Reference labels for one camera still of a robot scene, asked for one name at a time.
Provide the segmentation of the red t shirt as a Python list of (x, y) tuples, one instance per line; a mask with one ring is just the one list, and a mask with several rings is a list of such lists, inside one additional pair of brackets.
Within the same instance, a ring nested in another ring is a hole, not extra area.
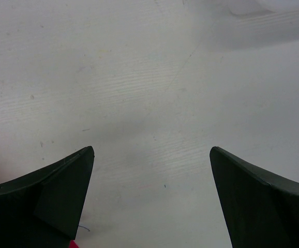
[(74, 240), (71, 240), (68, 248), (80, 248)]

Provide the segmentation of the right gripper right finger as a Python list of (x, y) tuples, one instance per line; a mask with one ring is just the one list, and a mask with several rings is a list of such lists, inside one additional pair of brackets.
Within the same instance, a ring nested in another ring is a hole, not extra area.
[(210, 162), (233, 247), (299, 247), (299, 183), (220, 147)]

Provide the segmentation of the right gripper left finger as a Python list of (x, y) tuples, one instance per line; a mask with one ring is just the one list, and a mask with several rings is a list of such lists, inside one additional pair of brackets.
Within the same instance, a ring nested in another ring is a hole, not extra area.
[(0, 247), (69, 247), (92, 175), (91, 146), (0, 184)]

